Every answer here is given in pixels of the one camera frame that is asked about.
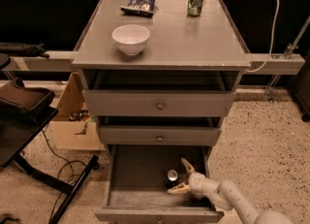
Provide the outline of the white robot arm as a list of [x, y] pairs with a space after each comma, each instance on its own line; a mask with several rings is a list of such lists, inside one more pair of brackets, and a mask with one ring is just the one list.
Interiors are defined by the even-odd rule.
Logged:
[[196, 197], [206, 197], [211, 204], [223, 210], [235, 209], [242, 224], [294, 224], [285, 214], [265, 210], [258, 212], [230, 180], [221, 182], [197, 172], [185, 158], [181, 163], [186, 169], [187, 181], [168, 190], [169, 194], [193, 193]]

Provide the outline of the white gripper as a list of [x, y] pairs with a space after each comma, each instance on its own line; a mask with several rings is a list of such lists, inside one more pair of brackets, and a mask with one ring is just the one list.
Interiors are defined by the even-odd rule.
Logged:
[[197, 199], [202, 199], [204, 197], [209, 198], [214, 192], [213, 181], [203, 174], [195, 172], [195, 168], [191, 163], [185, 159], [181, 159], [181, 163], [185, 167], [188, 177], [188, 184], [182, 182], [173, 188], [168, 190], [169, 194], [186, 194], [190, 191]]

